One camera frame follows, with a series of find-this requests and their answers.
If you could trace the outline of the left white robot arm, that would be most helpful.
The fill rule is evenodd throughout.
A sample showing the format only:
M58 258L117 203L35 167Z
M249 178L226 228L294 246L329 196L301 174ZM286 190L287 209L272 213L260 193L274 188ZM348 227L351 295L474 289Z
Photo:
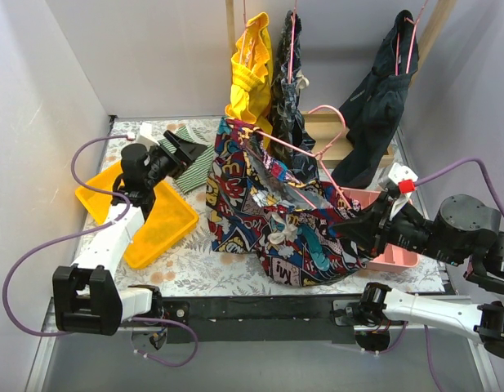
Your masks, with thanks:
M116 287L114 274L134 237L146 224L156 201L155 187L179 178L204 153L206 145L166 131L167 149L151 137L128 135L120 172L105 191L111 197L105 223L69 266L52 275L56 326L62 332L111 336L136 316L158 325L166 313L155 286Z

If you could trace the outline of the colourful comic print shorts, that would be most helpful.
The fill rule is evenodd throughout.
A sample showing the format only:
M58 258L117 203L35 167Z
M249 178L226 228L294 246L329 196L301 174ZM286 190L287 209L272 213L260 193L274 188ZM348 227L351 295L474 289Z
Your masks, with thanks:
M207 174L212 250L254 254L276 283L308 287L338 282L372 256L332 226L356 217L360 202L329 181L298 180L264 147L260 128L223 117Z

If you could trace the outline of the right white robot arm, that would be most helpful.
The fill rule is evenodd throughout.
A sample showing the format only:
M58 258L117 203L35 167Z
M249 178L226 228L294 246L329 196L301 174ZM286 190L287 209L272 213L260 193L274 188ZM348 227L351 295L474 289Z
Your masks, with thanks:
M463 278L494 300L463 305L368 283L360 300L348 305L342 315L363 325L382 321L424 324L464 336L504 359L504 231L500 211L465 194L446 198L434 220L427 220L411 204L392 216L393 205L390 194L383 192L355 217L330 230L370 256L380 256L395 245L445 265L465 265Z

